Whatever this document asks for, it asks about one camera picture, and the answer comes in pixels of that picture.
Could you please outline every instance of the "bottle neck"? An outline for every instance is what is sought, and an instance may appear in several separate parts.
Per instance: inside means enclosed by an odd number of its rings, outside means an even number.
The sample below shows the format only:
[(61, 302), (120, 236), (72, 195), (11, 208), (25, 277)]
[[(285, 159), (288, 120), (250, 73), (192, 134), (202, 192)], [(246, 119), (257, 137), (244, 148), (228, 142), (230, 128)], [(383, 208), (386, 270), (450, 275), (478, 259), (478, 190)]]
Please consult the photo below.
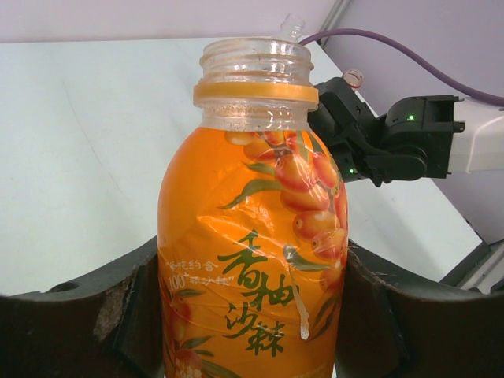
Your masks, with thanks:
[(307, 106), (299, 103), (214, 101), (203, 106), (201, 127), (245, 132), (309, 130), (307, 112)]

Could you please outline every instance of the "white wall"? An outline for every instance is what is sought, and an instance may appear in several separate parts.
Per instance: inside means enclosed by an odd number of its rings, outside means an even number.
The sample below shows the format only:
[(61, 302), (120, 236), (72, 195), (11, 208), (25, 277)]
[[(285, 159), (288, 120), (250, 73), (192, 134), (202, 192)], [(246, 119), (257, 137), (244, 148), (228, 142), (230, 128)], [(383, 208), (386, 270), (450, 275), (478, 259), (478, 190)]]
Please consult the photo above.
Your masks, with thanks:
[(318, 32), (334, 0), (1, 0), (0, 42), (271, 35), (287, 13)]
[[(353, 0), (338, 27), (384, 34), (456, 80), (504, 96), (503, 20), (502, 0)], [(407, 96), (457, 94), (378, 42), (338, 36), (326, 50), (343, 71), (363, 71), (361, 92), (378, 113)], [(504, 239), (504, 172), (454, 174), (436, 183), (488, 243)]]

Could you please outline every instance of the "sea buckthorn berry illustration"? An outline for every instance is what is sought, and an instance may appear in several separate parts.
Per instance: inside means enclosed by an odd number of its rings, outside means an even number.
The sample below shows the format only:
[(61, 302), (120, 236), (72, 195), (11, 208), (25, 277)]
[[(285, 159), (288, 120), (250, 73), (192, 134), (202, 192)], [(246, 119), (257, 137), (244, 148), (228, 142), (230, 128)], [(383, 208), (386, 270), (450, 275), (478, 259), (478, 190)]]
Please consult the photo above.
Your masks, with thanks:
[(273, 146), (279, 146), (285, 141), (284, 132), (263, 132), (263, 136)]
[(173, 295), (168, 320), (169, 334), (176, 341), (181, 341), (186, 335), (187, 326), (191, 321), (191, 308), (178, 295)]
[(335, 293), (343, 288), (345, 279), (345, 265), (337, 261), (334, 265), (325, 269), (321, 273), (320, 285), (322, 291), (326, 293)]
[(330, 211), (306, 211), (293, 221), (294, 233), (305, 241), (313, 241), (321, 232), (334, 232), (339, 228), (338, 217)]
[(285, 144), (292, 153), (299, 154), (298, 134), (295, 131), (289, 130), (285, 132)]
[(338, 183), (338, 173), (334, 170), (331, 158), (321, 152), (313, 154), (313, 167), (318, 179), (326, 187), (335, 187)]
[(342, 228), (332, 233), (321, 233), (312, 241), (312, 251), (322, 260), (336, 261), (342, 256), (346, 238), (347, 234)]
[(175, 365), (179, 370), (184, 371), (184, 373), (188, 368), (191, 368), (193, 372), (195, 370), (201, 372), (203, 367), (202, 359), (196, 352), (190, 349), (179, 349), (175, 352)]
[(334, 197), (334, 212), (338, 216), (341, 228), (348, 232), (348, 203), (347, 203), (347, 189), (344, 185), (341, 186), (341, 190), (337, 197)]
[(287, 190), (305, 192), (315, 184), (313, 170), (301, 156), (288, 154), (275, 165), (276, 180)]
[(243, 153), (250, 160), (259, 162), (275, 161), (275, 150), (263, 139), (255, 137), (254, 141), (243, 148)]
[(280, 193), (282, 205), (293, 213), (304, 211), (326, 211), (329, 209), (329, 195), (323, 187), (316, 185), (305, 193), (282, 191)]
[(224, 133), (224, 137), (230, 144), (234, 144), (236, 146), (246, 146), (254, 141), (255, 133), (226, 131)]

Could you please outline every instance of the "plastic bottle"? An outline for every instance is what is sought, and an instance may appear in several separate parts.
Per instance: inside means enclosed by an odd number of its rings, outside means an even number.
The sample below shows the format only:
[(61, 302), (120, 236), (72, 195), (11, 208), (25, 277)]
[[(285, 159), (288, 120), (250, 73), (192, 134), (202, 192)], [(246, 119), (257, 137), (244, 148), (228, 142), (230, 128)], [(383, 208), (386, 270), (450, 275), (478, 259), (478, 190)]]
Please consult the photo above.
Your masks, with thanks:
[(159, 197), (167, 378), (332, 376), (347, 197), (306, 122), (310, 58), (281, 39), (204, 50), (202, 123)]

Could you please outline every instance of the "purple cable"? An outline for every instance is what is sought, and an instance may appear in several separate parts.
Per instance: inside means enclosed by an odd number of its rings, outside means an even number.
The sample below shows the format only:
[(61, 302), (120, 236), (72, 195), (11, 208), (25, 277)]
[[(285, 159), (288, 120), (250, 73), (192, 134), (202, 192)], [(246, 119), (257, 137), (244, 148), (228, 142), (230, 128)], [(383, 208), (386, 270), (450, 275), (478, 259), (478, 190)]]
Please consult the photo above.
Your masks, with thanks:
[(314, 42), (314, 41), (317, 41), (318, 39), (330, 37), (333, 35), (359, 35), (361, 37), (366, 37), (366, 38), (374, 39), (378, 42), (385, 43), (386, 45), (388, 45), (390, 47), (394, 47), (396, 50), (401, 51), (407, 57), (410, 57), (416, 63), (418, 63), (418, 65), (420, 67), (423, 67), (425, 70), (430, 72), (433, 76), (435, 76), (436, 78), (438, 78), (439, 80), (441, 80), (445, 84), (449, 85), (453, 89), (463, 93), (464, 95), (468, 95), (469, 97), (472, 97), (477, 101), (486, 102), (487, 104), (490, 104), (490, 105), (504, 106), (504, 97), (499, 97), (494, 94), (488, 94), (488, 93), (485, 93), (482, 91), (478, 91), (477, 89), (474, 89), (474, 88), (468, 87), (462, 83), (459, 83), (457, 80), (454, 80), (451, 77), (449, 77), (448, 75), (445, 75), (444, 73), (439, 71), (436, 67), (431, 65), (425, 59), (423, 59), (420, 55), (414, 53), (412, 50), (410, 50), (406, 46), (402, 45), (401, 43), (394, 41), (393, 39), (390, 39), (390, 38), (386, 37), (385, 35), (373, 33), (372, 31), (366, 31), (366, 30), (361, 30), (361, 29), (349, 29), (349, 28), (327, 30), (327, 31), (323, 31), (321, 33), (311, 35), (310, 37), (303, 39), (300, 42), (300, 44), (307, 45), (310, 42)]

